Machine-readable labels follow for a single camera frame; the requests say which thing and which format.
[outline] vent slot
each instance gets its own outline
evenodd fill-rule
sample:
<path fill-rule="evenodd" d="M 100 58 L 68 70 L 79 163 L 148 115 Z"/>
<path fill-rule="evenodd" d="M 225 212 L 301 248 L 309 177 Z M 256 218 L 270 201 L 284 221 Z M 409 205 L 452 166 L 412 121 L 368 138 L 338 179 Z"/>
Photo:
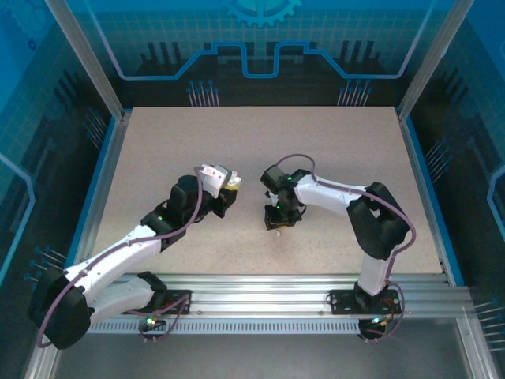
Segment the vent slot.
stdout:
<path fill-rule="evenodd" d="M 167 325 L 160 325 L 155 332 L 165 332 Z M 102 321 L 89 329 L 95 334 L 137 334 L 140 319 L 117 318 Z M 181 319 L 174 334 L 359 334 L 358 320 L 278 320 L 278 319 Z"/>

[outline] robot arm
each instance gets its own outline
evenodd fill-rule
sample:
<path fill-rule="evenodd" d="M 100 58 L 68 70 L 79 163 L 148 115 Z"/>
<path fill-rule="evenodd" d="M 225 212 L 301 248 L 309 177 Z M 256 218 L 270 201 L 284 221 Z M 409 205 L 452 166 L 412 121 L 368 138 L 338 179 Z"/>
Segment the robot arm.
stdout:
<path fill-rule="evenodd" d="M 64 272 L 55 268 L 44 272 L 28 309 L 29 318 L 39 328 L 55 299 L 77 280 L 61 298 L 44 331 L 56 348 L 72 346 L 90 326 L 105 318 L 128 310 L 153 312 L 170 302 L 165 285 L 150 272 L 127 283 L 110 284 L 182 238 L 185 225 L 195 212 L 193 222 L 200 222 L 209 212 L 225 216 L 235 202 L 241 179 L 225 167 L 208 165 L 202 166 L 200 177 L 203 191 L 198 210 L 198 178 L 182 176 L 172 187 L 170 198 L 149 212 L 120 241 Z"/>
<path fill-rule="evenodd" d="M 264 172 L 261 182 L 272 201 L 265 206 L 268 230 L 293 227 L 301 221 L 301 208 L 307 205 L 349 217 L 358 244 L 365 252 L 354 288 L 355 297 L 363 310 L 377 304 L 387 289 L 391 253 L 403 242 L 409 226 L 389 208 L 358 193 L 380 197 L 401 211 L 387 188 L 377 182 L 368 187 L 348 186 L 312 176 L 306 170 L 296 170 L 289 175 L 275 165 Z M 379 211 L 379 215 L 375 216 L 374 211 Z"/>

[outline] glass panel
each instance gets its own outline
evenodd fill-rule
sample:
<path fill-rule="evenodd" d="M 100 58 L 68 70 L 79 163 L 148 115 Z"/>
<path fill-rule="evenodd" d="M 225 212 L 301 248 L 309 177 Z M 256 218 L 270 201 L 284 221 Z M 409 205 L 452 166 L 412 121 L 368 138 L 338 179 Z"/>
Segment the glass panel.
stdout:
<path fill-rule="evenodd" d="M 505 303 L 503 15 L 505 2 L 475 1 L 412 113 L 463 277 L 477 304 L 493 298 Z M 490 320 L 485 324 L 499 324 L 493 318 L 498 314 L 486 313 Z M 496 327 L 497 332 L 503 329 Z M 500 333 L 490 336 L 490 346 L 505 347 L 494 340 L 503 340 Z M 503 352 L 496 354 L 505 367 Z"/>
<path fill-rule="evenodd" d="M 110 114 L 44 2 L 1 11 L 0 377 L 14 378 L 33 348 L 32 291 L 63 265 Z"/>
<path fill-rule="evenodd" d="M 399 103 L 452 0 L 69 4 L 126 107 L 349 106 Z"/>

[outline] speckled beige tabletop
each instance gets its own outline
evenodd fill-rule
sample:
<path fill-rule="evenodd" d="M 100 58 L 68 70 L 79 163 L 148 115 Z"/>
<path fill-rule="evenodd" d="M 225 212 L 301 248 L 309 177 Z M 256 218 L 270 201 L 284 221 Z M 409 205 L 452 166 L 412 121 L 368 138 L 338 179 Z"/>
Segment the speckled beige tabletop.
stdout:
<path fill-rule="evenodd" d="M 277 237 L 264 226 L 260 176 L 281 157 L 303 152 L 319 176 L 367 186 L 382 182 L 417 228 L 395 272 L 438 273 L 440 265 L 392 107 L 135 108 L 96 239 L 98 253 L 131 231 L 193 167 L 238 171 L 241 189 L 226 217 L 209 214 L 136 272 L 357 273 L 363 253 L 347 218 L 309 207 Z M 286 172 L 309 168 L 286 161 Z"/>

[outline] blue frame edge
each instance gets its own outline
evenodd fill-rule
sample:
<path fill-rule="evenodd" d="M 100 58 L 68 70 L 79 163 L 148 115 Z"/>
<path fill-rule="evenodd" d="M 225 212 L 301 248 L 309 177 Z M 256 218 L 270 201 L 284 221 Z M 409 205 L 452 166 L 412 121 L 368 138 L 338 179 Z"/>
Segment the blue frame edge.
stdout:
<path fill-rule="evenodd" d="M 74 265 L 73 261 L 76 258 L 77 248 L 79 247 L 79 243 L 82 238 L 82 231 L 84 229 L 84 225 L 86 224 L 86 219 L 88 218 L 93 197 L 95 196 L 98 179 L 100 173 L 102 172 L 103 162 L 105 160 L 105 155 L 107 154 L 107 149 L 109 148 L 110 139 L 112 137 L 112 133 L 114 132 L 115 125 L 116 119 L 111 117 L 107 133 L 103 139 L 102 149 L 100 150 L 98 160 L 96 161 L 95 171 L 93 172 L 92 180 L 89 183 L 88 193 L 86 194 L 86 199 L 84 200 L 84 205 L 82 207 L 82 211 L 80 212 L 79 222 L 77 223 L 76 231 L 73 234 L 72 244 L 70 245 L 69 255 L 66 258 L 65 267 Z"/>
<path fill-rule="evenodd" d="M 435 213 L 436 223 L 442 236 L 442 243 L 445 247 L 445 252 L 447 255 L 447 261 L 451 266 L 452 275 L 454 277 L 454 283 L 456 286 L 464 286 L 465 281 L 461 274 L 459 268 L 458 258 L 456 258 L 456 253 L 454 247 L 452 246 L 451 237 L 449 237 L 449 232 L 447 231 L 447 226 L 443 219 L 442 210 L 440 209 L 439 201 L 436 198 L 435 187 L 433 187 L 432 180 L 429 177 L 428 166 L 426 166 L 425 157 L 423 156 L 421 145 L 417 139 L 416 130 L 413 127 L 412 119 L 410 116 L 406 118 L 406 124 L 409 129 L 410 138 L 412 138 L 412 145 L 419 161 L 419 167 L 421 168 L 421 175 L 426 183 L 426 188 L 428 190 L 429 200 L 432 203 L 433 211 Z"/>

